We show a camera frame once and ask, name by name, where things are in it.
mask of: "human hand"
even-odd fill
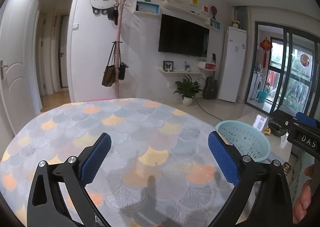
[[[314,165],[309,166],[305,169],[304,174],[308,177],[313,175]],[[298,224],[303,217],[307,214],[307,209],[311,203],[311,189],[310,189],[311,179],[306,181],[302,187],[300,197],[296,200],[293,206],[293,223]]]

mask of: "red decoration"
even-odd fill
[[[260,47],[264,50],[264,56],[263,56],[263,65],[262,67],[265,68],[266,67],[266,62],[267,62],[267,51],[270,51],[272,49],[272,44],[269,40],[267,40],[267,38],[265,40],[263,40],[260,43]]]

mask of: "washing machine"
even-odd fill
[[[262,89],[262,73],[254,72],[249,92],[250,99],[256,99]]]

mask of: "coat rack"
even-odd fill
[[[118,17],[118,24],[116,30],[116,41],[120,42],[121,36],[121,22],[122,22],[122,14],[124,6],[131,7],[132,5],[127,5],[127,0],[120,0],[119,2],[119,17]],[[115,91],[116,91],[116,98],[120,98],[119,94],[119,53],[120,53],[120,44],[116,44],[116,57],[115,57],[115,67],[116,67],[116,82],[115,82]]]

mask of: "blue gripper pad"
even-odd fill
[[[91,153],[81,166],[80,183],[83,187],[92,183],[102,162],[111,148],[111,137],[108,134],[101,136],[93,145]]]
[[[220,141],[215,134],[209,134],[208,145],[212,155],[217,161],[226,180],[234,186],[237,186],[240,181],[238,165],[225,149],[222,142],[223,140],[221,139]]]
[[[309,116],[301,113],[301,112],[298,112],[296,114],[296,119],[304,124],[307,124],[309,125],[310,127],[314,127],[314,128],[317,128],[317,123],[314,119],[310,118]]]

